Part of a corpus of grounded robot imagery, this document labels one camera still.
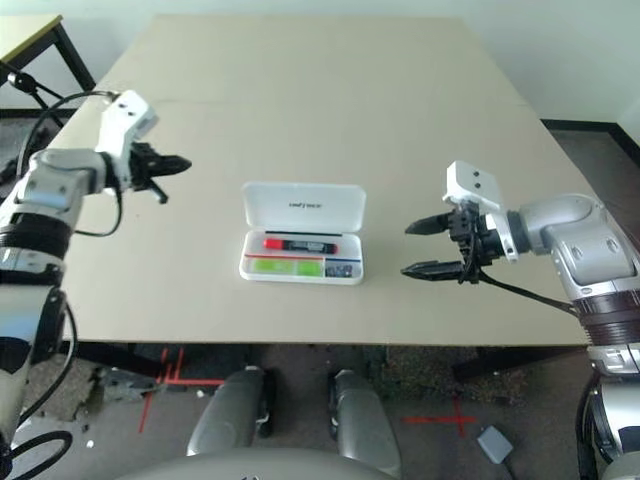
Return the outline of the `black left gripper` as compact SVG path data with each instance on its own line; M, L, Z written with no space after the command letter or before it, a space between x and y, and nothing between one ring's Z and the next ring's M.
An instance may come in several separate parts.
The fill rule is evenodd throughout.
M159 203L167 202L167 194L153 180L157 176L173 176L187 171L192 162L178 155L160 155L149 143L134 142L129 152L128 180L119 181L121 193L150 191Z

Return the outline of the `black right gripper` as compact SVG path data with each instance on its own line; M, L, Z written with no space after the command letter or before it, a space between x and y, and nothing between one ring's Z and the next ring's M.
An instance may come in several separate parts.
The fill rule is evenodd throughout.
M404 231L408 235L436 235L449 229L449 237L458 244L461 261L416 262L401 270L404 276L424 281L458 281L478 283L482 268L501 257L501 241L495 229L487 226L479 205L463 201L454 211L412 222Z

